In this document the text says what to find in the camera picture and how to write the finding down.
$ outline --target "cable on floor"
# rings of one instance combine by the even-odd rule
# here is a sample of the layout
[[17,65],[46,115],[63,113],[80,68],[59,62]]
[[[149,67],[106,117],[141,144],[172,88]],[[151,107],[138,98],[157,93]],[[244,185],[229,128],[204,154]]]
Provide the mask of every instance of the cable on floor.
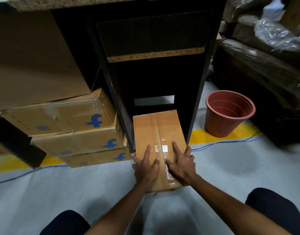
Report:
[[35,170],[26,172],[26,173],[21,174],[21,175],[19,175],[19,176],[17,176],[17,177],[10,178],[10,179],[7,179],[7,180],[2,180],[2,181],[0,181],[0,184],[2,184],[2,183],[4,183],[4,182],[7,182],[7,181],[15,180],[15,179],[17,179],[17,178],[20,178],[20,177],[26,176],[26,175],[28,175],[28,174],[31,174],[31,173],[33,173],[33,172],[35,172],[35,171],[39,171],[39,170],[42,170],[42,169],[45,169],[45,168],[49,168],[49,167],[67,167],[67,165],[53,165],[53,166],[39,167],[39,168],[37,168],[37,169],[35,169]]
[[215,145],[215,144],[218,144],[218,143],[253,142],[253,141],[256,141],[256,140],[258,140],[258,139],[261,138],[261,136],[258,136],[256,139],[249,140],[249,139],[253,138],[255,135],[257,135],[258,133],[261,133],[261,131],[258,131],[257,133],[253,134],[251,137],[249,137],[249,138],[247,138],[247,139],[245,139],[245,140],[240,140],[240,141],[238,141],[238,140],[230,140],[230,141],[219,141],[219,142],[214,142],[214,143],[205,145],[205,146],[203,146],[203,147],[201,147],[201,148],[192,149],[191,151],[193,151],[193,152],[203,151],[203,150],[208,149],[209,147],[211,147],[211,146],[213,146],[213,145]]

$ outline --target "person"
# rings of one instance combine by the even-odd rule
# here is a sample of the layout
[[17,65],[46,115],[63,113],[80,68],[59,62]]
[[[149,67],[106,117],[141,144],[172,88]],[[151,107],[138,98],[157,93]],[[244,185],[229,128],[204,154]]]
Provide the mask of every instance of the person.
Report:
[[[170,172],[187,182],[237,235],[300,235],[300,213],[279,194],[264,188],[254,189],[245,204],[211,185],[196,173],[194,156],[187,146],[181,153],[173,142],[177,162],[166,160]],[[134,155],[136,184],[93,227],[74,211],[59,214],[40,235],[118,235],[124,234],[145,192],[156,179],[159,160],[150,165],[148,145],[143,160]]]

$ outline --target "rectangular opening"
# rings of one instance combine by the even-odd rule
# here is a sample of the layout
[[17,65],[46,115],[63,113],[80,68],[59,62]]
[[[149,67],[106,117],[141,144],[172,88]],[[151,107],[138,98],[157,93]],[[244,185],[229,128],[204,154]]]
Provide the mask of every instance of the rectangular opening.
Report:
[[137,98],[134,99],[135,106],[156,106],[174,104],[175,95],[165,95],[157,97]]

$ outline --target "yellow floor line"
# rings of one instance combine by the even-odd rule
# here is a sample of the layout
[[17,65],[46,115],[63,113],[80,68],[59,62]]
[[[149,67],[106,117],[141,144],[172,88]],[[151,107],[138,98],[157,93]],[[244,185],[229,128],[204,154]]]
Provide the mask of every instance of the yellow floor line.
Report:
[[[238,138],[248,138],[255,133],[257,133],[259,129],[253,125],[240,124],[234,131],[224,138],[214,137],[202,129],[193,130],[191,133],[189,145],[207,143],[207,142],[218,142],[222,140],[230,140],[230,139],[238,139]],[[51,166],[64,163],[58,158],[53,158],[50,155],[46,155],[44,161],[41,166]],[[11,171],[18,169],[30,168],[24,162],[13,155],[0,157],[0,172],[3,171]]]
[[248,138],[257,132],[259,132],[259,129],[254,125],[240,124],[227,137],[217,138],[208,134],[206,131],[202,129],[197,129],[192,131],[189,145],[206,143],[206,142],[218,142],[218,141],[237,139],[237,138]]

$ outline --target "hand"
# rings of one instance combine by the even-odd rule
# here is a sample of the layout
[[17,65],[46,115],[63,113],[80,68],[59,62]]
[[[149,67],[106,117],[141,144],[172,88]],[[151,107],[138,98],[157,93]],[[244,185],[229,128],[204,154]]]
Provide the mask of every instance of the hand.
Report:
[[165,163],[168,169],[178,178],[183,179],[188,183],[188,178],[196,174],[196,164],[193,162],[194,156],[191,154],[191,148],[187,146],[186,152],[182,154],[176,142],[173,141],[174,152],[176,154],[177,162],[172,163],[166,159]]
[[132,159],[136,163],[132,165],[132,168],[135,170],[137,183],[146,180],[146,182],[151,185],[151,183],[157,178],[157,175],[159,173],[160,161],[159,159],[155,159],[153,165],[151,166],[149,161],[150,150],[151,145],[149,144],[142,161],[136,157],[136,154],[132,156]]

